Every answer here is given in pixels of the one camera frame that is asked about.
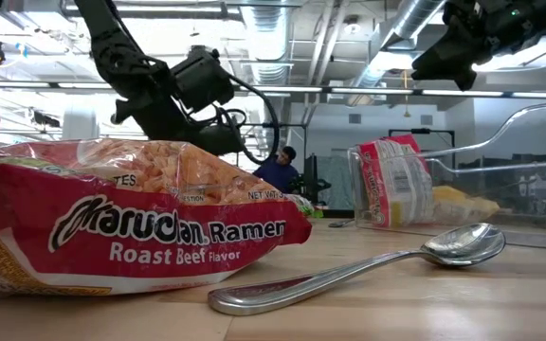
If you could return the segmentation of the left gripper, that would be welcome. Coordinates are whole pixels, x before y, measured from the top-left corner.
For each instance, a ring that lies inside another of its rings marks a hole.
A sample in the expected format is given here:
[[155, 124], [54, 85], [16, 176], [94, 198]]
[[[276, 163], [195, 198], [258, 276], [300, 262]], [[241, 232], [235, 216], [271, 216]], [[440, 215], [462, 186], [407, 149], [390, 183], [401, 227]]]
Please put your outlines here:
[[116, 112], [111, 115], [113, 124], [121, 124], [131, 117], [150, 140], [189, 142], [214, 155], [240, 153], [246, 150], [240, 127], [233, 113], [240, 110], [226, 110], [213, 106], [214, 117], [194, 120], [183, 112], [171, 97], [116, 101]]

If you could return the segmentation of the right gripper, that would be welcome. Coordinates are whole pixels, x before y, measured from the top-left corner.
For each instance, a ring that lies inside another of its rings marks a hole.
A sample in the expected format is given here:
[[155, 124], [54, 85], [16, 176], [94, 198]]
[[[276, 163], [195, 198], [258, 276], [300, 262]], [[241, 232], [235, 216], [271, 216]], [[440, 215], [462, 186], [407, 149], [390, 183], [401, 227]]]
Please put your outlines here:
[[486, 23], [509, 5], [505, 0], [448, 0], [443, 14], [444, 45], [434, 45], [416, 58], [411, 77], [454, 81], [460, 90], [470, 90], [477, 77], [472, 64], [491, 59]]

